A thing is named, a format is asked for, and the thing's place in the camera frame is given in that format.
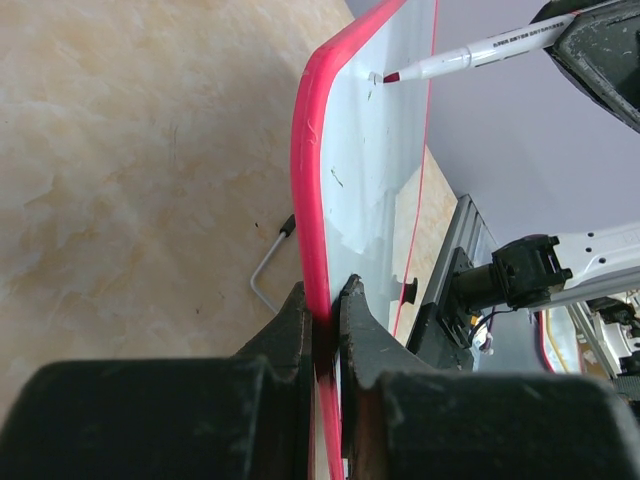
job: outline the scratch mark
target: scratch mark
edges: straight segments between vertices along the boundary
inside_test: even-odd
[[[536,400],[542,400],[542,395],[540,395],[538,392],[536,392],[529,385],[523,385],[522,388],[524,389],[525,392],[527,392],[529,395],[531,395]]]
[[[338,185],[340,185],[342,188],[344,188],[344,185],[342,184],[342,182],[340,181],[340,179],[338,178],[338,176],[336,175],[336,169],[335,167],[333,167],[331,169],[331,175],[333,175],[333,178],[336,179],[336,182],[338,182]]]
[[[175,163],[176,163],[176,146],[178,145],[177,138],[178,138],[178,125],[176,125],[176,126],[173,128],[173,145],[172,145],[172,150],[173,150],[173,164],[174,164],[174,165],[175,165]]]
[[[313,138],[309,138],[307,141],[311,145],[315,145],[316,143],[318,143],[318,134],[316,133],[316,131],[311,126],[311,122],[309,120],[307,120],[307,127],[309,127],[309,131],[311,132],[311,135],[313,135]]]

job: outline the whiteboard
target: whiteboard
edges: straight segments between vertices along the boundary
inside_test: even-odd
[[[316,320],[330,321],[354,273],[383,326],[397,314],[390,307],[403,278],[391,265],[398,255],[407,264],[412,238],[394,242],[396,200],[422,168],[429,84],[383,85],[371,73],[429,56],[436,18],[435,1],[381,2],[318,49],[303,74],[291,174],[307,303]]]

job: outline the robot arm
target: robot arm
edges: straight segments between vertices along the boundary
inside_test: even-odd
[[[571,270],[563,288],[640,267],[640,222],[608,230],[558,235],[554,247],[563,268]]]

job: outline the cable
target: cable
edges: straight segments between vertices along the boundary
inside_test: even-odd
[[[469,332],[469,336],[467,337],[467,341],[469,342],[469,344],[473,344],[473,337],[476,336],[476,334],[478,333],[478,331],[489,321],[491,320],[493,317],[495,317],[496,315],[499,315],[501,313],[511,313],[513,312],[513,310],[498,310],[498,311],[493,311],[491,312],[489,315],[487,315],[486,317],[483,317],[482,320],[478,321],[478,323],[475,324],[475,326],[471,329],[471,331]]]

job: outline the white wall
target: white wall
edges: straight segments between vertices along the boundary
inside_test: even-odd
[[[347,3],[360,14],[376,2]],[[544,3],[440,0],[436,50],[527,24]],[[640,217],[640,135],[583,96],[544,52],[436,79],[428,143],[499,243]]]

